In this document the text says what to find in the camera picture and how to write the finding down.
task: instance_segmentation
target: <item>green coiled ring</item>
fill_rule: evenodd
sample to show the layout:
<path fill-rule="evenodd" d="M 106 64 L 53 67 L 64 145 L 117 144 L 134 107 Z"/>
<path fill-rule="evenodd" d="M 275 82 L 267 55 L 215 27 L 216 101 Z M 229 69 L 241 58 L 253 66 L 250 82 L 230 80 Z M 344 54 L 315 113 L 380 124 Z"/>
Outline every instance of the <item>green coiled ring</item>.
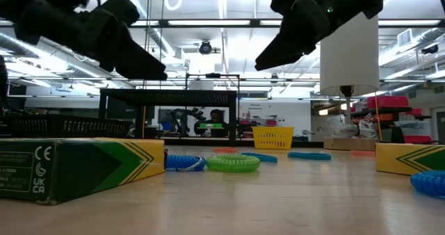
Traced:
<path fill-rule="evenodd" d="M 207 168 L 217 172 L 253 172 L 261 161 L 253 156 L 224 154 L 207 159 Z"/>

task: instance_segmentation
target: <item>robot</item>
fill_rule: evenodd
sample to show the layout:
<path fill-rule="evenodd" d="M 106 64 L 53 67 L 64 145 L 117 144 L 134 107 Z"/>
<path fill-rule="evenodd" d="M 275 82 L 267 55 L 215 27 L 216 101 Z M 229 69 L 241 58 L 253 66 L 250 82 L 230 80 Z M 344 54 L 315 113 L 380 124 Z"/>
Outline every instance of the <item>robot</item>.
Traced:
<path fill-rule="evenodd" d="M 172 131 L 176 131 L 179 133 L 181 137 L 188 137 L 188 132 L 190 131 L 190 128 L 187 126 L 187 116 L 192 116 L 197 120 L 197 123 L 203 122 L 206 120 L 205 117 L 202 116 L 203 112 L 198 110 L 197 108 L 194 108 L 193 110 L 186 110 L 186 109 L 175 109 L 170 112 L 170 116 L 173 119 L 173 125 L 172 125 Z"/>
<path fill-rule="evenodd" d="M 165 65 L 138 46 L 128 31 L 139 13 L 130 0 L 108 0 L 91 12 L 75 12 L 89 0 L 0 0 L 0 17 L 14 23 L 17 39 L 37 44 L 44 36 L 78 54 L 98 60 L 128 79 L 166 80 Z M 264 70 L 294 63 L 315 50 L 316 43 L 359 13 L 369 19 L 383 0 L 272 0 L 281 14 L 280 32 L 256 59 Z M 5 83 L 4 76 L 0 83 Z M 0 97 L 6 97 L 5 90 Z"/>

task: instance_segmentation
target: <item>yellow basket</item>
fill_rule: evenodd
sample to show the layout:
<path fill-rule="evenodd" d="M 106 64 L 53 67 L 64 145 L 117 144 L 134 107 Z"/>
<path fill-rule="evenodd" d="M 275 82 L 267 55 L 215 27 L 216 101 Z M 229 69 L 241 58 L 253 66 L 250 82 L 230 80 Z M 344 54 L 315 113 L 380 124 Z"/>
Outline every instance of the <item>yellow basket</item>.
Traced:
<path fill-rule="evenodd" d="M 252 127 L 255 148 L 291 149 L 293 127 Z"/>

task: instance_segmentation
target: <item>white cylinder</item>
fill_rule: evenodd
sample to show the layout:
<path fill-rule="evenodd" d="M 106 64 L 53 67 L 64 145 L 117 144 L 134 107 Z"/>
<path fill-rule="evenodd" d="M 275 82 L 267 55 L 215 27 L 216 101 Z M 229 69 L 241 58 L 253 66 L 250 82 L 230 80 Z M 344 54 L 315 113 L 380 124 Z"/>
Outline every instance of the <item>white cylinder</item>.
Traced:
<path fill-rule="evenodd" d="M 353 86 L 353 96 L 379 88 L 378 17 L 363 13 L 321 41 L 320 92 L 343 96 L 340 86 Z"/>
<path fill-rule="evenodd" d="M 213 81 L 194 81 L 188 85 L 189 90 L 213 90 Z"/>

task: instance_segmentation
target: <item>cardboard box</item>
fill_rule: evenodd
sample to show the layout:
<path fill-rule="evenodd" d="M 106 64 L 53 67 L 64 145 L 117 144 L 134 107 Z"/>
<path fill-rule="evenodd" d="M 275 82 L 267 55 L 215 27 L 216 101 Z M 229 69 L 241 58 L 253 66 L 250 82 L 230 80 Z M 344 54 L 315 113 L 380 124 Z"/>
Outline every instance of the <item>cardboard box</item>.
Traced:
<path fill-rule="evenodd" d="M 325 138 L 323 148 L 339 150 L 375 151 L 377 139 L 373 138 Z"/>
<path fill-rule="evenodd" d="M 0 140 L 0 197 L 58 204 L 165 172 L 162 140 Z"/>
<path fill-rule="evenodd" d="M 378 143 L 375 168 L 380 172 L 403 175 L 426 170 L 445 170 L 445 145 Z"/>

